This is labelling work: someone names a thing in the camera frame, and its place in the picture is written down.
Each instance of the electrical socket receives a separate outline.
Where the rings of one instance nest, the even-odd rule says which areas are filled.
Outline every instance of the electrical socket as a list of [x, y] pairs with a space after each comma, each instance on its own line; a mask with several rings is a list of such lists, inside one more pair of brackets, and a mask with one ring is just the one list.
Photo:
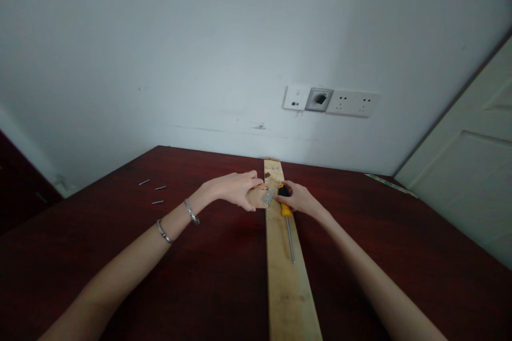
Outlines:
[[289, 85], [284, 95], [284, 109], [304, 110], [308, 101], [311, 87], [304, 85]]
[[[322, 103], [318, 103], [316, 99], [321, 96], [325, 96], [325, 100]], [[306, 110], [315, 111], [315, 112], [325, 112], [327, 110], [327, 106], [331, 101], [332, 90], [324, 89], [324, 88], [311, 88], [309, 91], [308, 101], [306, 103]]]
[[331, 115], [369, 117], [380, 99], [378, 93], [334, 90], [325, 112]]

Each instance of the silver bracelet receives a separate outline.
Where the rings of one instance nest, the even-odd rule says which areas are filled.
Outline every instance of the silver bracelet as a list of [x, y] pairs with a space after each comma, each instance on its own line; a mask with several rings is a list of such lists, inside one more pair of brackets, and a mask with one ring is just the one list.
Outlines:
[[192, 212], [192, 208], [190, 207], [190, 203], [188, 202], [188, 199], [185, 199], [185, 206], [187, 207], [188, 213], [190, 214], [192, 221], [194, 221], [194, 224], [199, 225], [199, 218], [194, 216], [194, 212]]
[[156, 221], [156, 225], [158, 225], [158, 231], [160, 232], [162, 237], [165, 239], [165, 241], [167, 241], [170, 245], [172, 245], [172, 240], [169, 237], [167, 237], [167, 234], [165, 234], [164, 230], [162, 229], [162, 226], [160, 225], [160, 221], [162, 221], [162, 220]]

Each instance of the dark red table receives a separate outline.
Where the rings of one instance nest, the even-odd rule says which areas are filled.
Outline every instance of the dark red table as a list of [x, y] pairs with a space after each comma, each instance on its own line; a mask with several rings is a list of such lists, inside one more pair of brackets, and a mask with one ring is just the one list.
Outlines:
[[[262, 176], [263, 161], [156, 147], [0, 237], [0, 339], [37, 338], [102, 266], [204, 181], [252, 169]], [[512, 273], [427, 205], [361, 173], [289, 163], [283, 171], [448, 339], [512, 337]], [[388, 339], [332, 241], [309, 217], [295, 219], [324, 340]], [[267, 305], [265, 212], [216, 201], [103, 338], [262, 340]]]

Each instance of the yellow screwdriver handle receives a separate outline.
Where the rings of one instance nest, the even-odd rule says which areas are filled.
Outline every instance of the yellow screwdriver handle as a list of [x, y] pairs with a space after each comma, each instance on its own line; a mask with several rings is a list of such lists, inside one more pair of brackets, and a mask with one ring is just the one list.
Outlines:
[[283, 217], [292, 216], [292, 211], [290, 210], [290, 207], [288, 205], [281, 203], [281, 215]]

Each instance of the door panel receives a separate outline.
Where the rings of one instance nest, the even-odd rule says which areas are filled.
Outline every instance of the door panel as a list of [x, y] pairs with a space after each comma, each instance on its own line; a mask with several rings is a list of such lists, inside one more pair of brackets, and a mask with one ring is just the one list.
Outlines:
[[512, 269], [512, 40], [396, 179]]

